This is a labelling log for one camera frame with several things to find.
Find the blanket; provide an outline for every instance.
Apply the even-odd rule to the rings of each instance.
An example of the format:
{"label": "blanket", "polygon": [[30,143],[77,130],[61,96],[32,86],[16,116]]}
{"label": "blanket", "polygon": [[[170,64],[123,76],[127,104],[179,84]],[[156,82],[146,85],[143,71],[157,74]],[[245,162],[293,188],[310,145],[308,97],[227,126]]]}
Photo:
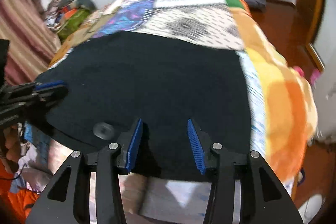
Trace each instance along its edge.
{"label": "blanket", "polygon": [[[207,9],[202,7],[204,0],[117,1],[120,10],[108,22],[104,22],[105,25],[93,34],[94,37],[127,30],[173,37],[206,47],[236,51],[240,57],[248,87],[252,125],[250,148],[263,155],[287,191],[291,193],[293,177],[299,171],[305,154],[306,140],[316,128],[316,107],[308,82],[287,67],[285,59],[277,53],[251,18],[248,7],[240,0],[212,0],[211,7]],[[190,28],[191,35],[181,31],[181,26]],[[225,43],[221,44],[216,39],[213,40],[214,37],[223,38],[223,33],[226,37]],[[80,43],[83,38],[76,40],[73,45]],[[68,54],[71,54],[71,44],[70,39],[62,54],[65,54],[68,49]],[[56,61],[61,61],[59,58],[58,56],[56,60],[53,60],[53,67],[57,65]],[[194,212],[193,221],[202,218],[207,204],[207,198],[204,196],[207,195],[208,185],[204,184],[203,189],[201,184],[197,184],[197,187],[202,190],[199,190],[200,193],[195,198],[193,194],[195,186],[184,187],[172,181],[163,184],[160,182],[160,184],[165,187],[170,185],[169,191],[179,203],[189,200],[191,196],[193,200],[198,199],[203,202],[203,209]],[[152,205],[159,204],[163,199],[165,197],[158,196],[154,192],[147,193],[146,200],[151,200]],[[147,205],[145,202],[142,206],[143,214],[154,217],[153,210],[146,211],[150,203]],[[179,221],[159,216],[154,218]]]}

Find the wooden floor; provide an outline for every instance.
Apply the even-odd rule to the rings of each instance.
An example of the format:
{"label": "wooden floor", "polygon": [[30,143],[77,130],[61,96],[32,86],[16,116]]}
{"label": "wooden floor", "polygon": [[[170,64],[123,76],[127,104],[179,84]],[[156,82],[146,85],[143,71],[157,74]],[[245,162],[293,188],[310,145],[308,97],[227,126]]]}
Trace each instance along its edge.
{"label": "wooden floor", "polygon": [[267,3],[266,11],[251,11],[268,40],[287,60],[288,66],[299,66],[309,79],[315,68],[305,50],[308,26],[294,7],[279,3]]}
{"label": "wooden floor", "polygon": [[[288,66],[301,67],[305,77],[309,79],[315,66],[305,50],[308,26],[295,8],[279,3],[267,3],[266,11],[251,13],[268,40],[287,60]],[[335,152],[328,151],[323,145],[308,147],[303,168],[306,180],[297,187],[294,201],[297,208],[314,194],[328,198],[334,180]]]}

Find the orange cloth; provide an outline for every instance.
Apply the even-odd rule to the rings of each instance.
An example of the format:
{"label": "orange cloth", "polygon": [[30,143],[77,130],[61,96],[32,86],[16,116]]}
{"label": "orange cloth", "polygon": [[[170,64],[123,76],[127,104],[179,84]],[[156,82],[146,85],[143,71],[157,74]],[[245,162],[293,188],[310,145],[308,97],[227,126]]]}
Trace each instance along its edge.
{"label": "orange cloth", "polygon": [[16,194],[1,193],[1,198],[8,208],[11,208],[20,223],[24,224],[31,211],[28,205],[34,204],[39,195],[28,190],[21,189]]}
{"label": "orange cloth", "polygon": [[307,80],[286,60],[241,8],[230,8],[246,51],[259,75],[266,111],[266,161],[282,182],[300,170],[306,142],[317,126],[317,111]]}
{"label": "orange cloth", "polygon": [[[12,174],[6,172],[2,162],[0,162],[0,177],[8,179],[13,178]],[[30,208],[25,210],[25,206],[34,204],[39,195],[28,189],[19,190],[19,192],[16,194],[9,193],[11,183],[11,180],[0,181],[0,196],[7,207],[12,208],[14,215],[17,217],[20,223],[24,224],[31,210]]]}
{"label": "orange cloth", "polygon": [[[13,178],[13,174],[9,174],[6,172],[5,167],[3,166],[2,162],[0,161],[0,177],[11,179]],[[1,180],[0,181],[0,194],[6,193],[11,188],[12,181],[10,180]]]}
{"label": "orange cloth", "polygon": [[75,13],[77,13],[78,9],[72,9],[64,14],[65,19],[69,19],[72,17]]}
{"label": "orange cloth", "polygon": [[247,5],[247,3],[245,2],[245,0],[239,0],[239,1],[240,1],[241,4],[244,6],[244,9],[245,9],[245,11],[248,13],[248,15],[249,15],[250,17],[252,17],[250,8],[249,8],[249,6]]}

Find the black cloth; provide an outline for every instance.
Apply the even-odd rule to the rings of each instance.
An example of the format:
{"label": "black cloth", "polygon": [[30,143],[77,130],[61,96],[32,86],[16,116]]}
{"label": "black cloth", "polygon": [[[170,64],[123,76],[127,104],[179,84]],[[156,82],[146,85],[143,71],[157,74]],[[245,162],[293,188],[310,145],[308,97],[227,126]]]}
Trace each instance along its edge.
{"label": "black cloth", "polygon": [[[47,121],[97,151],[128,130],[135,117],[144,133],[134,172],[167,179],[203,181],[187,135],[194,118],[213,142],[239,153],[250,147],[251,117],[246,81],[235,51],[135,32],[93,38],[38,82],[63,80],[69,94]],[[115,139],[93,134],[112,125]],[[58,142],[67,145],[62,136]]]}
{"label": "black cloth", "polygon": [[9,40],[0,39],[0,88],[5,83],[5,66],[7,63],[8,49]]}

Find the curtain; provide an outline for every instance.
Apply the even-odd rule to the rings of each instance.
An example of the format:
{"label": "curtain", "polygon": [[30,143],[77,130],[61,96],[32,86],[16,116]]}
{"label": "curtain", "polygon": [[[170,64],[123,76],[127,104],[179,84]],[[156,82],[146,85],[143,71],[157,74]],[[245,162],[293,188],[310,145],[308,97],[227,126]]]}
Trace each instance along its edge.
{"label": "curtain", "polygon": [[40,0],[0,0],[0,38],[10,40],[5,79],[11,85],[33,81],[60,48],[43,22]]}

